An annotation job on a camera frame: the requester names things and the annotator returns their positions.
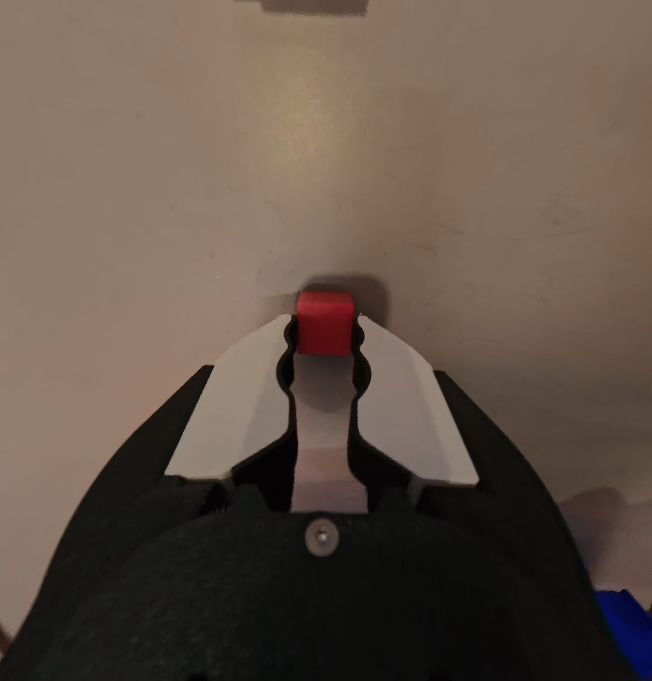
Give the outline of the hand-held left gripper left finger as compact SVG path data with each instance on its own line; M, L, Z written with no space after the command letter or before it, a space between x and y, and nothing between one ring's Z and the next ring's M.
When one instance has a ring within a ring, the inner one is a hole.
M282 314L228 347L214 364L165 470L256 486L271 511L290 511L295 488L296 319Z

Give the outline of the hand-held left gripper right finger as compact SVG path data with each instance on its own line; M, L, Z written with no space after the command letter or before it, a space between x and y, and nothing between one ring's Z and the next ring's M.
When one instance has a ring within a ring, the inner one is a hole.
M399 489L419 501L425 489L476 489L480 476L431 364L360 314L348 429L348 466L368 501Z

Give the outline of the red wooden cube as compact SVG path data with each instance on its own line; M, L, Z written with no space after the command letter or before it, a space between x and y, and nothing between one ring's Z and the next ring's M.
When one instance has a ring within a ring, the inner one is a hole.
M354 316L355 303L346 292L302 291L296 301L297 353L350 356Z

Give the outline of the blue plastic bin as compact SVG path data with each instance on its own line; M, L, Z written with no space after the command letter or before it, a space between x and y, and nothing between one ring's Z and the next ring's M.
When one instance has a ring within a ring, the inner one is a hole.
M603 619L641 680L652 680L652 615L628 590L596 591Z

